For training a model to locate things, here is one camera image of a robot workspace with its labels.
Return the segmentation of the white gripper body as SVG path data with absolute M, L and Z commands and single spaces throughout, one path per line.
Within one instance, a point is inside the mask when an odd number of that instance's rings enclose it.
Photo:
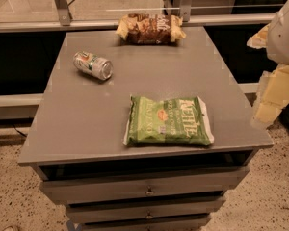
M 270 60 L 278 64 L 289 64 L 289 0 L 269 25 L 266 51 Z

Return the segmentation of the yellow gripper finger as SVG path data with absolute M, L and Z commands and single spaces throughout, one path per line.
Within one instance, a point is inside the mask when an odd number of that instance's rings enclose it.
M 268 29 L 269 24 L 261 28 L 256 34 L 249 38 L 247 46 L 254 49 L 266 48 Z
M 259 80 L 250 123 L 268 128 L 289 104 L 289 65 L 279 64 L 273 72 L 264 71 Z

